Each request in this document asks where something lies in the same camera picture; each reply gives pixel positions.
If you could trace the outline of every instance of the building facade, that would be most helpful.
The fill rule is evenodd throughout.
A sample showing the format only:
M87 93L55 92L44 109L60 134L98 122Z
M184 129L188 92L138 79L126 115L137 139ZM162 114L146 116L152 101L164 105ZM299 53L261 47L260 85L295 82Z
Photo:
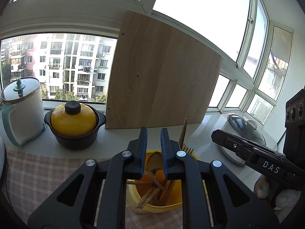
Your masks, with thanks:
M115 47L116 39L102 36L72 33L18 36L2 40L1 64L10 61L11 81L37 78L51 99L55 98L56 89L63 89L79 100L90 101L108 92Z

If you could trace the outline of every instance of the kettle handle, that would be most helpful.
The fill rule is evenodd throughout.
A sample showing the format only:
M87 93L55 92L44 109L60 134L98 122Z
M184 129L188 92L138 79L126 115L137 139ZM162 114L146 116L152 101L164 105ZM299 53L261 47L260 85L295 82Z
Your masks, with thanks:
M13 129L10 123L10 114L13 112L14 106L13 105L8 105L8 104L2 104L2 122L3 122L3 127L6 132L7 137L9 140L15 145L15 146L21 146L19 144L13 133Z

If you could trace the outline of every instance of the kettle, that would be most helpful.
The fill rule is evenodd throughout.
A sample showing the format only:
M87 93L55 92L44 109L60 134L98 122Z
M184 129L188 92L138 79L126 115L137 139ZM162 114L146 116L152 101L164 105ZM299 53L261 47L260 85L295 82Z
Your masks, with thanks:
M9 140L22 146L45 130L44 108L39 80L19 78L1 93L2 121Z

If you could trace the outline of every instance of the cutting board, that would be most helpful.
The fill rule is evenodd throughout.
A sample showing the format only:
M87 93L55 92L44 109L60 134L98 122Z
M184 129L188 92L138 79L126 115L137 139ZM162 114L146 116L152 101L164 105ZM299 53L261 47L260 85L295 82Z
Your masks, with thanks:
M127 11L109 80L106 129L200 123L221 56L164 22Z

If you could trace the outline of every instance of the countertop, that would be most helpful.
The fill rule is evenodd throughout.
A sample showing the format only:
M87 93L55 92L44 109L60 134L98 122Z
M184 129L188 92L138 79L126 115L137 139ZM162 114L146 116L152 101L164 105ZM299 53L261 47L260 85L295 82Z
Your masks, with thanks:
M253 190L254 184L260 173L254 171L248 166L237 165L230 162L221 152L219 146L212 142L211 134L216 129L221 129L227 120L227 114L208 114L204 117L202 123L189 124L187 126L185 141L187 147L194 148L194 153L205 162L220 160L223 162L242 182ZM167 127L171 140L178 141L181 126ZM161 127L148 128L147 149L160 149L160 131ZM277 143L263 130L266 144L269 148L275 150ZM102 126L99 130L96 141L89 148L82 151L71 151L63 148L56 141L55 136L47 126L46 130L38 137L26 143L23 147L14 146L4 131L3 124L0 123L0 135L7 148L16 151L23 151L30 154L42 155L47 157L60 158L109 158L124 151L129 141L137 139L140 129L105 129Z

